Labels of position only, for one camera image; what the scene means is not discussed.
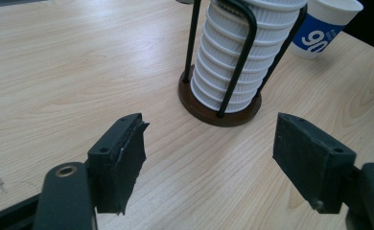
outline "light wood grain surface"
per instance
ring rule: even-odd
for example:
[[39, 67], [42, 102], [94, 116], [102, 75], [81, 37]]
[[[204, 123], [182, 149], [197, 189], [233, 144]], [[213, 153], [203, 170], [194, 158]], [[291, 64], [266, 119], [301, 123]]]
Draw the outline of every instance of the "light wood grain surface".
[[100, 229], [345, 229], [346, 206], [319, 215], [272, 160], [274, 129], [291, 113], [354, 150], [357, 167], [374, 162], [374, 48], [341, 33], [319, 59], [287, 52], [253, 121], [209, 126], [176, 90], [191, 10], [175, 0], [0, 8], [0, 210], [142, 112], [148, 159], [127, 214], [98, 215]]

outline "black surface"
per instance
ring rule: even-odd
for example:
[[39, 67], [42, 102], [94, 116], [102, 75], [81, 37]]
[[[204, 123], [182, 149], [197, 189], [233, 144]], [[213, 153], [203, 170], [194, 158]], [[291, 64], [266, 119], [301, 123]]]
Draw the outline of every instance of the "black surface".
[[353, 171], [354, 151], [306, 120], [279, 113], [273, 158], [314, 209], [339, 212], [340, 184]]
[[88, 152], [98, 213], [125, 213], [136, 178], [146, 160], [142, 114], [118, 120]]
[[38, 195], [0, 211], [0, 229], [32, 229]]
[[343, 31], [374, 47], [374, 0], [359, 1], [363, 4], [363, 11]]
[[33, 229], [94, 230], [96, 228], [97, 221], [85, 165], [80, 162], [70, 162], [47, 172]]

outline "round wooden base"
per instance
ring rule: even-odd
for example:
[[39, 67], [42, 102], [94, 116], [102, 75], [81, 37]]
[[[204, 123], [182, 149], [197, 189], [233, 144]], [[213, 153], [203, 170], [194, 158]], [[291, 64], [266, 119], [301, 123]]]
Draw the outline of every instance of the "round wooden base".
[[[190, 67], [189, 81], [193, 77], [193, 71], [194, 65]], [[250, 105], [244, 110], [235, 113], [225, 113], [220, 118], [217, 116], [218, 111], [207, 108], [196, 99], [191, 91], [190, 83], [184, 83], [183, 78], [184, 72], [178, 81], [178, 97], [181, 103], [193, 116], [207, 124], [217, 127], [236, 127], [250, 121], [261, 107], [262, 96], [259, 96], [258, 98], [253, 98]]]

